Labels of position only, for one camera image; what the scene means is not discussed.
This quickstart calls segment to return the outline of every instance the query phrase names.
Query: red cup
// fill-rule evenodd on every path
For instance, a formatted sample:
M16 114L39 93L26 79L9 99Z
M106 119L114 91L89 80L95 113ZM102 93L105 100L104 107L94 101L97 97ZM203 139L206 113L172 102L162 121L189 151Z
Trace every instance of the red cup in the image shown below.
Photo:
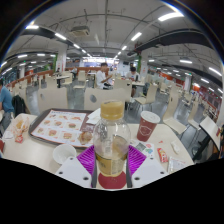
M142 142L148 141L156 125L160 122L160 117L149 111L142 111L137 139Z

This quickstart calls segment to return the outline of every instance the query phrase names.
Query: ceiling vent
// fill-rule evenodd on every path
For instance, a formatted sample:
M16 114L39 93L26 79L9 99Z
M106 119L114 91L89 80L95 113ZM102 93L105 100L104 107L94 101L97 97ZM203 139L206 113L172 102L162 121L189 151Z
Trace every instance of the ceiling vent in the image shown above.
M76 26L73 27L70 34L74 35L75 37L85 37L89 36L90 30L88 26Z

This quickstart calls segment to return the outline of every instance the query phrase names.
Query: bottle cap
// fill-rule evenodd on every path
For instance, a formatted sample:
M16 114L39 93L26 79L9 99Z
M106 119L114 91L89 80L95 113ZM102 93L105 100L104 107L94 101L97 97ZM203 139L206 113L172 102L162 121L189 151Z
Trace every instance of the bottle cap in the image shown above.
M107 120L118 120L124 116L124 104L118 100L101 103L101 117Z

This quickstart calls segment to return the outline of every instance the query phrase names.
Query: plastic lid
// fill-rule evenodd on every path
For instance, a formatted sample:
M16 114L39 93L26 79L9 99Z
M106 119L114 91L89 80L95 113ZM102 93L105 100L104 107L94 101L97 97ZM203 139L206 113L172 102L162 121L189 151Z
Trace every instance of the plastic lid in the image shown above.
M160 117L149 111L142 111L141 117L150 123L158 124L160 122Z
M118 120L124 116L124 104L118 100L104 101L101 104L101 117L107 120Z

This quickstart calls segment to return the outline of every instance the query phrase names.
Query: white bowl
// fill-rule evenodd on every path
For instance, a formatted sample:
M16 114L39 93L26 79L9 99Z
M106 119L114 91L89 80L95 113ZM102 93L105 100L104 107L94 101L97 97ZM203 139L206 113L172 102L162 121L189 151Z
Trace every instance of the white bowl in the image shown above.
M76 155L75 148L68 144L59 145L53 151L53 158L59 164L64 163L68 157L76 157Z

